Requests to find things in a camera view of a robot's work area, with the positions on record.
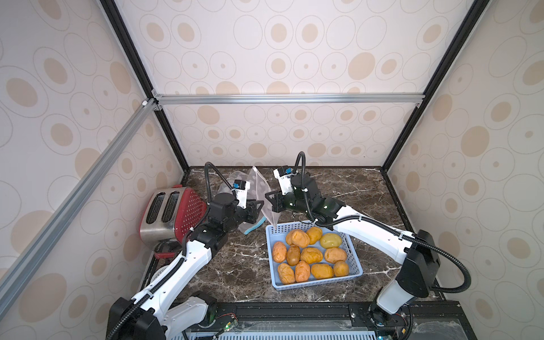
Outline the clear pink zipper bag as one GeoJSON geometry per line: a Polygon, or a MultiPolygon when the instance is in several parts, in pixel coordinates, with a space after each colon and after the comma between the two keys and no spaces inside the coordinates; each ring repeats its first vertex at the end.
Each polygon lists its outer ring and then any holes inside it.
{"type": "Polygon", "coordinates": [[[264,225],[266,222],[269,222],[269,212],[272,211],[272,204],[265,198],[265,194],[271,191],[271,188],[261,174],[261,172],[256,168],[252,167],[247,171],[235,171],[227,177],[228,182],[233,185],[236,179],[245,180],[251,183],[251,188],[248,191],[247,200],[255,199],[264,201],[262,211],[260,212],[260,221],[256,225],[251,225],[249,223],[243,222],[238,230],[244,235],[248,235],[250,232],[256,230],[260,226],[264,225]]]}

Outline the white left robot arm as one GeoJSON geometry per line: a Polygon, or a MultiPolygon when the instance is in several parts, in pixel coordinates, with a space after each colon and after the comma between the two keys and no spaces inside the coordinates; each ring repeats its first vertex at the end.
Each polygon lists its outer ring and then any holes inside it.
{"type": "Polygon", "coordinates": [[[181,242],[181,252],[167,268],[132,299],[119,298],[110,308],[107,339],[170,339],[215,317],[215,298],[199,293],[174,306],[188,282],[220,251],[230,232],[243,222],[256,222],[262,200],[240,205],[221,193],[208,203],[204,217],[181,242]]]}

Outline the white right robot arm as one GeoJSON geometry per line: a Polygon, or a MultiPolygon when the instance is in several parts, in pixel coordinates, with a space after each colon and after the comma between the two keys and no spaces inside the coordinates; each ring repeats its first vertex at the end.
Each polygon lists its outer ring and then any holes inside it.
{"type": "Polygon", "coordinates": [[[432,291],[462,293],[469,289],[472,283],[469,270],[455,256],[435,246],[428,232],[421,230],[414,234],[393,228],[336,198],[324,197],[314,178],[290,167],[275,169],[274,176],[280,188],[265,195],[273,212],[304,213],[310,225],[357,238],[400,264],[397,276],[379,291],[369,308],[368,317],[375,326],[385,326],[401,307],[417,297],[428,297],[432,291]],[[463,274],[460,286],[434,285],[441,258],[452,262],[463,274]]]}

